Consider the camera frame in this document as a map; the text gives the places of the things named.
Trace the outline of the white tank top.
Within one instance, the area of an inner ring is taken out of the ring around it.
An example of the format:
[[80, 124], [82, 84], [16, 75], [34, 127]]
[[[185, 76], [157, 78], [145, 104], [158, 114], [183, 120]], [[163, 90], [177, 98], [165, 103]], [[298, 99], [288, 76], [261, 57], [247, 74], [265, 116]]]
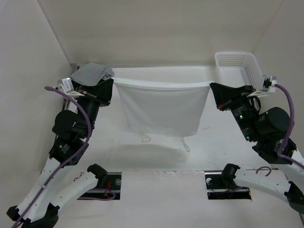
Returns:
[[131, 132], [149, 142], [149, 134], [178, 137], [196, 135], [210, 89], [210, 81], [173, 83], [114, 78]]

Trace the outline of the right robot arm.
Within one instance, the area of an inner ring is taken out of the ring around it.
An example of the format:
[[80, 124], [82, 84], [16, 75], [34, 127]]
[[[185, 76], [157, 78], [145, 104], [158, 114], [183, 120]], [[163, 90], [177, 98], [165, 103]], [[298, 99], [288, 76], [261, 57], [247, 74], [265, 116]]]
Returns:
[[294, 126], [294, 107], [289, 94], [290, 112], [273, 107], [260, 112], [261, 102], [250, 85], [233, 88], [211, 83], [217, 109], [230, 111], [246, 141], [264, 161], [279, 169], [286, 180], [269, 180], [265, 176], [250, 174], [238, 165], [228, 163], [220, 182], [229, 190], [239, 187], [256, 189], [287, 203], [293, 210], [304, 212], [304, 158], [290, 139]]

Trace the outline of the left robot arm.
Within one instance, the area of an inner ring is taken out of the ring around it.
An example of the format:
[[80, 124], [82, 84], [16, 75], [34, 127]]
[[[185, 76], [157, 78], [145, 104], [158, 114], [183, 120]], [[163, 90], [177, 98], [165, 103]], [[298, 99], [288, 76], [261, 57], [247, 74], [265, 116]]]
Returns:
[[76, 111], [64, 109], [55, 117], [52, 132], [57, 137], [37, 182], [20, 204], [7, 211], [15, 228], [52, 228], [65, 206], [89, 190], [99, 190], [106, 185], [107, 171], [92, 164], [70, 186], [58, 191], [87, 150], [99, 109], [110, 105], [114, 85], [112, 79], [101, 79], [94, 86], [81, 85], [70, 78], [67, 81], [67, 91], [58, 86], [45, 87], [72, 102]]

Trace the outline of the folded grey tank top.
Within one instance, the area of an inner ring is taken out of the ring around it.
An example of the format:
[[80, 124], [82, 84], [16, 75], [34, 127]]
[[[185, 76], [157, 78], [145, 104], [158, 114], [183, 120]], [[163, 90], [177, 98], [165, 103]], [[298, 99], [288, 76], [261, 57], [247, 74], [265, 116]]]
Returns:
[[96, 86], [101, 80], [106, 81], [113, 76], [112, 68], [101, 64], [89, 63], [74, 72], [71, 75], [71, 79], [83, 86]]

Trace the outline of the white plastic basket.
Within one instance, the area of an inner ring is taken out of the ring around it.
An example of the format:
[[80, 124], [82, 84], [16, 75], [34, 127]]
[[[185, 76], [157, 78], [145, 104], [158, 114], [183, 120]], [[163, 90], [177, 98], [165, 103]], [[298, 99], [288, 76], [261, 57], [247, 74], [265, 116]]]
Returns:
[[217, 52], [214, 55], [217, 82], [230, 87], [263, 88], [263, 73], [255, 55], [248, 52]]

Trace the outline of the metal table edge rail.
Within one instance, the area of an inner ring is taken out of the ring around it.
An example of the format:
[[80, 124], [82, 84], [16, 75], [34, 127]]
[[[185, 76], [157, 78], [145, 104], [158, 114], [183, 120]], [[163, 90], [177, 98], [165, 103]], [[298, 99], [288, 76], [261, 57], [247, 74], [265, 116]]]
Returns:
[[[80, 66], [77, 65], [76, 63], [72, 63], [72, 64], [70, 64], [70, 66], [71, 66], [71, 74], [73, 74], [80, 68]], [[70, 105], [70, 101], [64, 98], [63, 105], [62, 105], [62, 111], [69, 109], [69, 105]]]

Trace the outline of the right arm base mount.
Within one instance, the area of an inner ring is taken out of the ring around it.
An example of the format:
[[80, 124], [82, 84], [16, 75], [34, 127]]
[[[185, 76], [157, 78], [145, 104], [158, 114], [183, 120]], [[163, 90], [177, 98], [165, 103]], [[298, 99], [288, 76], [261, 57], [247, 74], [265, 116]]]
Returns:
[[225, 183], [221, 172], [206, 172], [205, 183], [209, 200], [251, 200], [251, 192], [247, 187]]

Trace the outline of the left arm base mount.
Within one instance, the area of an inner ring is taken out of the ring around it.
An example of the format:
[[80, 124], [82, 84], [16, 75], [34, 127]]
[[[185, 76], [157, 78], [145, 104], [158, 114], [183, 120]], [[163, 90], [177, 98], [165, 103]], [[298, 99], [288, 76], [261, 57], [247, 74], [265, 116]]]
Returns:
[[119, 200], [121, 196], [122, 173], [110, 172], [104, 180], [99, 180], [97, 186], [84, 193], [80, 200]]

